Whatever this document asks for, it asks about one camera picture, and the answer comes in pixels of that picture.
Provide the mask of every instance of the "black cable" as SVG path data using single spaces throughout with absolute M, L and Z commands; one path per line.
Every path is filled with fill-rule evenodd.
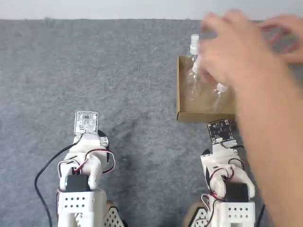
M 204 226 L 204 227 L 208 227 L 208 226 L 210 225 L 210 223 L 211 223 L 211 221 L 212 221 L 212 219 L 213 219 L 213 216 L 214 216 L 214 204 L 215 204 L 217 201 L 218 201 L 218 200 L 215 200 L 215 201 L 214 201 L 214 203 L 213 203 L 213 211 L 212 211 L 212 214 L 211 214 L 211 216 L 210 216 L 210 218 L 209 218 L 209 221 L 208 221 L 207 225 Z
M 265 204 L 263 204 L 262 209 L 261 209 L 261 211 L 260 211 L 258 220 L 257 220 L 257 222 L 256 222 L 256 227 L 260 227 L 260 224 L 261 224 L 261 220 L 262 220 L 264 211 L 265 211 Z
M 232 146 L 232 147 L 228 147 L 228 146 L 225 146 L 222 142 L 220 142 L 221 146 L 226 148 L 226 149 L 237 149 L 237 148 L 244 148 L 243 145 L 235 145 L 235 146 Z
M 36 193 L 39 197 L 39 199 L 41 200 L 43 206 L 44 206 L 44 209 L 46 211 L 46 214 L 47 214 L 47 217 L 48 217 L 48 224 L 50 227 L 53 227 L 53 223 L 52 223 L 52 217 L 51 217 L 51 214 L 49 212 L 49 209 L 48 209 L 48 206 L 45 202 L 45 200 L 43 199 L 43 196 L 42 194 L 40 193 L 39 191 L 39 188 L 38 188 L 38 185 L 37 185 L 37 182 L 38 182 L 38 178 L 39 176 L 44 172 L 44 170 L 49 166 L 49 164 L 54 161 L 60 154 L 62 154 L 63 152 L 67 151 L 68 149 L 72 148 L 73 146 L 75 146 L 77 143 L 79 143 L 79 141 L 81 140 L 83 134 L 81 134 L 79 140 L 71 145 L 68 145 L 67 147 L 63 148 L 62 150 L 60 150 L 57 154 L 55 154 L 45 165 L 44 167 L 39 171 L 39 173 L 37 173 L 37 176 L 35 177 L 35 190 L 36 190 Z
M 244 164 L 244 162 L 241 159 L 231 158 L 231 159 L 228 160 L 228 164 L 230 164 L 232 160 L 237 160 L 237 161 L 241 162 L 242 170 L 245 170 L 245 164 Z

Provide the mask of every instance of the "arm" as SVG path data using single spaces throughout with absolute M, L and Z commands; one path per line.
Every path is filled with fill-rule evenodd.
M 238 11 L 210 14 L 202 29 L 202 69 L 233 88 L 250 165 L 276 226 L 300 226 L 303 101 L 300 89 L 261 31 Z

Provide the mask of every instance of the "white wire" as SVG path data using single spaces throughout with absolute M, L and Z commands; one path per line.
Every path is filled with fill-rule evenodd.
M 65 162 L 75 162 L 75 163 L 78 165 L 78 167 L 80 166 L 79 163 L 78 163 L 76 160 L 74 160 L 74 159 L 66 159 L 66 160 L 63 160 L 63 161 L 59 162 L 59 163 L 58 163 L 58 166 L 57 166 L 57 171 L 58 171 L 58 176 L 59 176 L 59 178 L 61 178 L 61 175 L 60 175 L 60 172 L 61 172 L 61 164 L 62 164 L 62 163 L 65 163 Z
M 208 211 L 210 211 L 209 205 L 204 201 L 203 196 L 206 196 L 209 200 L 209 194 L 202 194 L 201 195 L 201 201 L 207 207 Z

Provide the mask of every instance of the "finger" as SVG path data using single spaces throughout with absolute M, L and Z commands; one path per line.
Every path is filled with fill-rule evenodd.
M 213 40 L 213 39 L 201 40 L 201 41 L 199 42 L 199 52 L 200 52 L 200 54 L 203 55 L 204 52 L 205 52 L 207 49 L 211 48 L 212 43 L 214 43 L 214 40 Z
M 260 22 L 258 26 L 265 30 L 281 26 L 285 30 L 299 33 L 302 30 L 302 24 L 303 22 L 300 17 L 294 15 L 280 15 Z
M 229 27 L 230 25 L 224 21 L 222 17 L 215 15 L 214 13 L 209 13 L 201 21 L 202 31 L 211 30 L 215 31 L 217 34 L 220 34 L 226 31 L 226 29 Z
M 297 51 L 281 54 L 280 57 L 289 64 L 302 64 L 303 63 L 302 54 Z
M 293 43 L 291 45 L 286 46 L 283 50 L 282 53 L 290 53 L 292 51 L 295 51 L 296 49 L 299 48 L 299 44 L 298 43 Z
M 290 34 L 290 33 L 291 33 L 290 31 L 285 30 L 285 29 L 282 29 L 282 30 L 276 32 L 276 33 L 269 39 L 269 42 L 270 42 L 271 44 L 273 44 L 273 43 L 279 41 L 283 36 L 288 35 L 288 34 Z
M 223 16 L 224 20 L 230 23 L 237 23 L 237 24 L 246 24 L 248 22 L 248 17 L 245 16 L 241 10 L 238 9 L 230 9 L 226 12 Z
M 202 75 L 202 80 L 203 80 L 204 83 L 211 84 L 211 85 L 215 85 L 215 84 L 218 83 L 213 78 L 213 76 L 209 72 L 207 72 L 206 70 L 204 70 L 201 75 Z

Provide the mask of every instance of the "white wall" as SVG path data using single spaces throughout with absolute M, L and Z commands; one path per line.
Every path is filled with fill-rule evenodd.
M 303 16 L 302 0 L 0 0 L 1 19 L 201 19 L 242 9 L 253 20 L 281 13 Z

